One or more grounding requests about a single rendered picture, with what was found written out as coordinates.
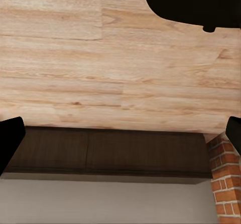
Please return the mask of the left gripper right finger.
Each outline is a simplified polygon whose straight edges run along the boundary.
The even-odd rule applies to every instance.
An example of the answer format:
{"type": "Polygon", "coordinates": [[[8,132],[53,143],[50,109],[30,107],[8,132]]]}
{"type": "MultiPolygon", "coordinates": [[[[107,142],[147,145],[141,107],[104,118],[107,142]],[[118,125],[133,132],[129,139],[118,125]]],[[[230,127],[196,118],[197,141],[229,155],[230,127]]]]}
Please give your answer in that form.
{"type": "Polygon", "coordinates": [[[229,117],[225,134],[241,156],[241,118],[229,117]]]}

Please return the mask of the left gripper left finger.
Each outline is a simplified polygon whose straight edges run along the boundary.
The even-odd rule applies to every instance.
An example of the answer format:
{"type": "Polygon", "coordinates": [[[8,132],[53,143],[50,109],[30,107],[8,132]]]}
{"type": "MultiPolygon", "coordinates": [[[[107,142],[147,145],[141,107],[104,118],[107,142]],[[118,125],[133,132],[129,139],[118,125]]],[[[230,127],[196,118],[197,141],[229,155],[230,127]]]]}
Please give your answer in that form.
{"type": "Polygon", "coordinates": [[[0,122],[0,176],[25,135],[22,117],[0,122]]]}

